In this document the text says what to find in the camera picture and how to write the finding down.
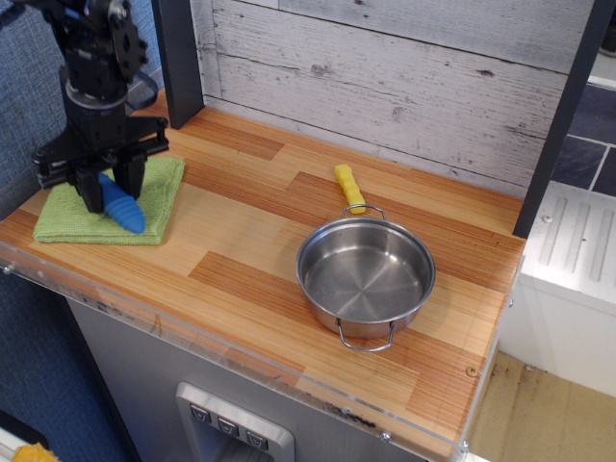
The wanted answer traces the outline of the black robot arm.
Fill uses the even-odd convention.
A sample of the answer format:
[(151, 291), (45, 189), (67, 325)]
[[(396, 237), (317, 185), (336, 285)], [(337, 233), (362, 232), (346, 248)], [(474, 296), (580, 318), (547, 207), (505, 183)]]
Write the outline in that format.
[(141, 195), (145, 162), (168, 148), (163, 117), (130, 117), (129, 86), (147, 64), (127, 1), (1, 4), (3, 213), (31, 193), (67, 183), (93, 213), (107, 209), (110, 169), (122, 193)]

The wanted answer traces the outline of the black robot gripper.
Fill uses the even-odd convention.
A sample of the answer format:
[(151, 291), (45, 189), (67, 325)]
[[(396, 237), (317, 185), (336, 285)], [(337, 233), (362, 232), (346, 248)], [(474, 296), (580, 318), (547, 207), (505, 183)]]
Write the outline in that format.
[(104, 212), (97, 171), (112, 169), (115, 182), (133, 198), (141, 196), (145, 162), (168, 150), (167, 120), (159, 116), (128, 116), (126, 96), (112, 100), (63, 92), (66, 126), (33, 157), (44, 188), (75, 184), (91, 213)]

